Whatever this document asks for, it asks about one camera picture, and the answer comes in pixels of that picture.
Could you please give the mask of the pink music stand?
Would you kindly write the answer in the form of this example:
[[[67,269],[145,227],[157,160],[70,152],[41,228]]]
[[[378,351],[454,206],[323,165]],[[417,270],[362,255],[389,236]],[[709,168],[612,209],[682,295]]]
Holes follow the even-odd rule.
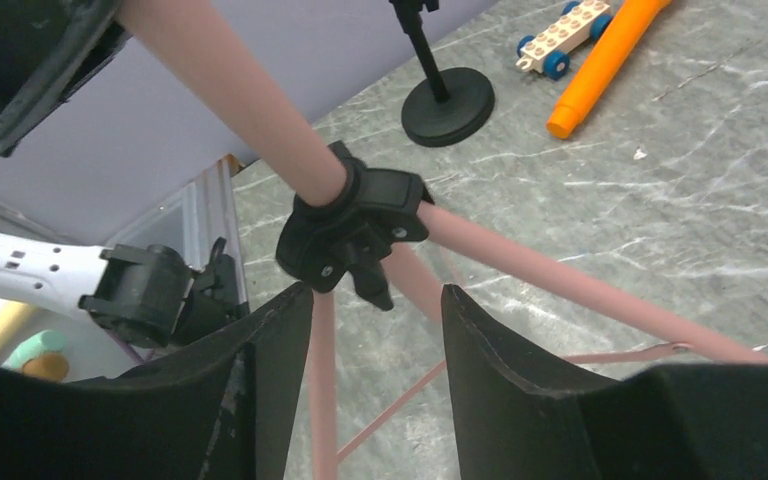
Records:
[[[430,203],[421,179],[366,170],[334,155],[208,1],[127,1],[118,22],[295,191],[279,265],[314,291],[308,357],[313,471],[333,479],[336,437],[335,300],[350,272],[358,295],[389,310],[396,286],[441,318],[442,284],[412,251],[431,240],[655,337],[731,363],[767,356],[640,300]]]

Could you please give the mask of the black microphone stand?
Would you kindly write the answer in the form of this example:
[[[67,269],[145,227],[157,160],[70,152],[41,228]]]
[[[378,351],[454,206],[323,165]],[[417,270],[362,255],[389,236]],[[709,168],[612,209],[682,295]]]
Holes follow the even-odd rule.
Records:
[[[401,122],[414,143],[430,148],[450,146],[476,133],[490,118],[496,95],[491,81],[468,67],[441,70],[422,26],[421,12],[439,9],[437,1],[391,0],[426,79],[405,98]]]

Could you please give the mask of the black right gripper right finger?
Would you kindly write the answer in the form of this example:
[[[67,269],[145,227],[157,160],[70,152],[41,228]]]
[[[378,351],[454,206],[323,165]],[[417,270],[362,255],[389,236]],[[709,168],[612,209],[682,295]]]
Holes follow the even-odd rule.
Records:
[[[617,381],[441,297],[464,479],[768,479],[768,364],[666,364]]]

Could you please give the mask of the white blue toy car chassis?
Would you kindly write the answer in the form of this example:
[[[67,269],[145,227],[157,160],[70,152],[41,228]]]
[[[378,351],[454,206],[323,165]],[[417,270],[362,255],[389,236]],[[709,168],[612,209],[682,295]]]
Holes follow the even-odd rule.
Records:
[[[517,47],[516,67],[559,80],[569,71],[569,54],[586,43],[597,41],[614,18],[606,1],[568,2],[560,17],[537,35],[523,37]]]

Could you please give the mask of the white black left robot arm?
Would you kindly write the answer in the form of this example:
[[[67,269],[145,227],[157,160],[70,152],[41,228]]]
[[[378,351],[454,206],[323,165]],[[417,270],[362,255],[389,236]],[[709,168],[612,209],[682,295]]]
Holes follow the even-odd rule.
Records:
[[[0,1],[0,157],[124,46],[119,7]],[[0,298],[92,322],[140,348],[184,346],[248,312],[226,244],[216,239],[195,269],[163,245],[60,245],[0,234]]]

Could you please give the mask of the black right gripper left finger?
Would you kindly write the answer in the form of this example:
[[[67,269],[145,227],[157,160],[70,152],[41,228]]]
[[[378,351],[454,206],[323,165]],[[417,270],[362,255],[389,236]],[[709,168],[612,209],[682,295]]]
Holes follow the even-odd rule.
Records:
[[[116,378],[0,367],[0,479],[280,479],[311,331],[294,284],[249,316]]]

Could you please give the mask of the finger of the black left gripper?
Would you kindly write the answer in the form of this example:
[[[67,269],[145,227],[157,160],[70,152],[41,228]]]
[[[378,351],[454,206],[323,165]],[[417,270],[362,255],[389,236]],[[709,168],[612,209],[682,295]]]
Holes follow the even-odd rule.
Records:
[[[0,157],[123,48],[116,0],[0,0]]]

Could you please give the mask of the orange toy microphone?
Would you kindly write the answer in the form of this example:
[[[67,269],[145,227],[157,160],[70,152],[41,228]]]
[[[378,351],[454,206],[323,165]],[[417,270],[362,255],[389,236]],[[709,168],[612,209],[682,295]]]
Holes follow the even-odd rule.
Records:
[[[546,128],[566,139],[586,119],[655,17],[671,0],[628,0],[557,101]]]

